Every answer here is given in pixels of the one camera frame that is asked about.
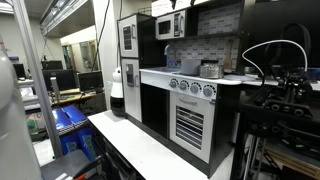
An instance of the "refrigerator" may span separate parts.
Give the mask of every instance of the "refrigerator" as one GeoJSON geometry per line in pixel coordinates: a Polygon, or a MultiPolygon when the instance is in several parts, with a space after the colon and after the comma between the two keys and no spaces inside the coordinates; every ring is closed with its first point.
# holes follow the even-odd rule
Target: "refrigerator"
{"type": "Polygon", "coordinates": [[[150,106],[154,102],[142,100],[141,95],[144,91],[155,89],[144,88],[144,85],[140,83],[139,70],[166,66],[164,56],[166,42],[156,40],[155,21],[155,17],[139,13],[118,20],[126,118],[142,123],[144,119],[143,106],[150,106]]]}

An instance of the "white table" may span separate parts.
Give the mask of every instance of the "white table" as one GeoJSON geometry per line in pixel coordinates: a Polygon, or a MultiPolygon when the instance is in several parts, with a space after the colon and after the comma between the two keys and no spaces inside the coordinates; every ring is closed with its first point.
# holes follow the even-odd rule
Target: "white table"
{"type": "MultiPolygon", "coordinates": [[[[167,149],[130,121],[115,117],[111,111],[89,116],[91,123],[147,180],[208,180],[201,171],[167,149]]],[[[229,179],[233,153],[211,179],[229,179]]]]}

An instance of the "blue bin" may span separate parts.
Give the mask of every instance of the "blue bin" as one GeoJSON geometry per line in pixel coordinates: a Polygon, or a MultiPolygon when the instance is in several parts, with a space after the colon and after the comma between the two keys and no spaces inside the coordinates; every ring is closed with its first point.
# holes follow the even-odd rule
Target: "blue bin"
{"type": "MultiPolygon", "coordinates": [[[[62,111],[62,109],[55,109],[52,111],[52,113],[56,119],[57,130],[72,126],[71,121],[69,120],[68,116],[62,111]]],[[[60,142],[63,155],[66,155],[80,148],[80,141],[76,133],[61,136],[60,142]]]]}
{"type": "MultiPolygon", "coordinates": [[[[67,106],[63,107],[62,110],[67,114],[69,120],[73,125],[81,123],[87,120],[87,117],[83,115],[75,106],[67,106]]],[[[90,161],[95,160],[96,158],[96,151],[93,146],[92,140],[92,131],[90,128],[83,128],[77,131],[78,138],[80,140],[81,149],[87,158],[90,161]]]]}

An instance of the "metal frame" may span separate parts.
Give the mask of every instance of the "metal frame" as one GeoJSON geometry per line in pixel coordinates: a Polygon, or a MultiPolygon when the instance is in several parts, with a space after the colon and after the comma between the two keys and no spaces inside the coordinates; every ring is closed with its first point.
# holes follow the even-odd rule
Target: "metal frame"
{"type": "Polygon", "coordinates": [[[35,90],[39,97],[41,112],[46,123],[53,152],[55,154],[55,158],[59,158],[63,155],[61,150],[60,139],[56,130],[55,120],[52,114],[51,105],[49,103],[49,98],[47,95],[47,89],[44,86],[45,82],[43,79],[42,72],[40,70],[40,59],[38,57],[36,45],[33,39],[25,2],[21,0],[7,0],[7,2],[13,5],[14,17],[20,28],[24,51],[28,60],[28,66],[32,74],[32,78],[35,82],[35,90]]]}

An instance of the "computer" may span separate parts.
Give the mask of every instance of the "computer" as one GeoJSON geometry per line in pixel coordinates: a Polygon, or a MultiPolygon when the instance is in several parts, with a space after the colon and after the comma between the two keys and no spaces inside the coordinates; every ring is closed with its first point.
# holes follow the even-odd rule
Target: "computer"
{"type": "Polygon", "coordinates": [[[42,61],[43,70],[57,70],[63,69],[61,61],[42,61]]]}
{"type": "Polygon", "coordinates": [[[48,91],[53,91],[51,77],[56,77],[60,91],[77,88],[73,70],[42,70],[48,91]]]}
{"type": "Polygon", "coordinates": [[[13,64],[13,68],[16,71],[17,78],[26,78],[23,64],[13,64]]]}
{"type": "Polygon", "coordinates": [[[81,92],[103,91],[103,78],[101,71],[78,73],[78,79],[81,92]]]}

